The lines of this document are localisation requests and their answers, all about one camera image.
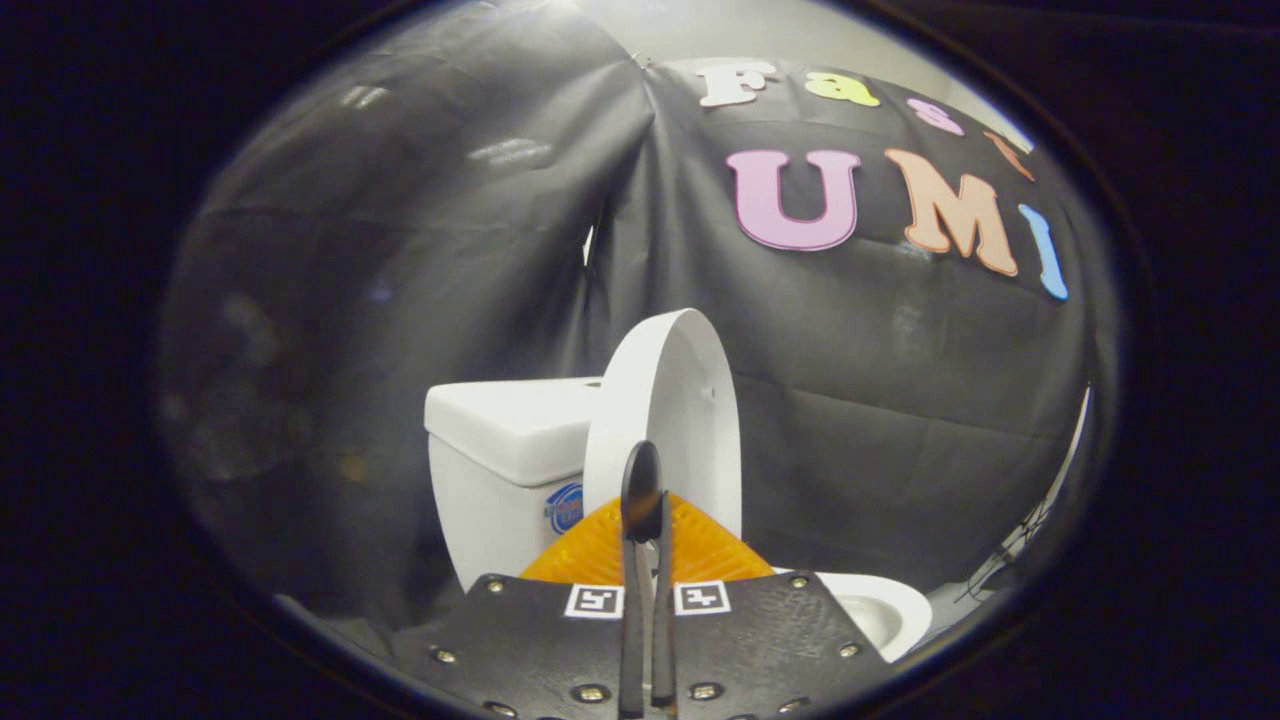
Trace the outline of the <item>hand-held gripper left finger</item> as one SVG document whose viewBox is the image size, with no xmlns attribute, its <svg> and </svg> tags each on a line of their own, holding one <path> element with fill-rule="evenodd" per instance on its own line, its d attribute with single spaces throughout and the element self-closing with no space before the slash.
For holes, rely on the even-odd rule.
<svg viewBox="0 0 1280 720">
<path fill-rule="evenodd" d="M 401 670 L 475 719 L 646 715 L 646 562 L 634 503 L 584 518 L 532 566 L 485 573 Z"/>
</svg>

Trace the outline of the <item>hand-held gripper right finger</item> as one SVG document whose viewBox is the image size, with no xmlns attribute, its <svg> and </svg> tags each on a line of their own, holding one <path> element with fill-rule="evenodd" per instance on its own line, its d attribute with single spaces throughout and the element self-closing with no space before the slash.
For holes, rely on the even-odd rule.
<svg viewBox="0 0 1280 720">
<path fill-rule="evenodd" d="M 660 506 L 650 705 L 667 719 L 776 719 L 838 708 L 892 664 L 814 571 L 769 568 L 676 495 Z"/>
</svg>

